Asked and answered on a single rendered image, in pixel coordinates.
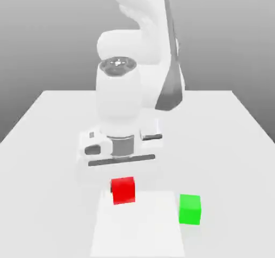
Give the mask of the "small red cube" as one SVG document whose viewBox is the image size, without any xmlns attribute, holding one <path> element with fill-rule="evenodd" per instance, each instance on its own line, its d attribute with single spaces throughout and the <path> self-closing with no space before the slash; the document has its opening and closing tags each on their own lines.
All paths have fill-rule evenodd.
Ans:
<svg viewBox="0 0 275 258">
<path fill-rule="evenodd" d="M 114 205 L 135 202 L 134 177 L 111 179 L 111 193 Z"/>
</svg>

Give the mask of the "small green cube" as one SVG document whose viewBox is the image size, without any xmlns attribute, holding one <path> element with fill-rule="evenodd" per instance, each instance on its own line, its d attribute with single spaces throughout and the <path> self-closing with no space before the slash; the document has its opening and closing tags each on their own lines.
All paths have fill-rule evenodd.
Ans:
<svg viewBox="0 0 275 258">
<path fill-rule="evenodd" d="M 188 225 L 200 225 L 200 220 L 200 196 L 181 194 L 179 198 L 179 223 Z"/>
</svg>

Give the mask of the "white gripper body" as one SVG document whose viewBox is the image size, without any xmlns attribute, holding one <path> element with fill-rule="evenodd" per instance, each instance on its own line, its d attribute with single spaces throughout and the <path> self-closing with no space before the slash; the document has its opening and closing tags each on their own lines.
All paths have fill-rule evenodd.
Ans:
<svg viewBox="0 0 275 258">
<path fill-rule="evenodd" d="M 157 170 L 154 154 L 89 161 L 86 177 L 124 177 L 153 173 Z"/>
</svg>

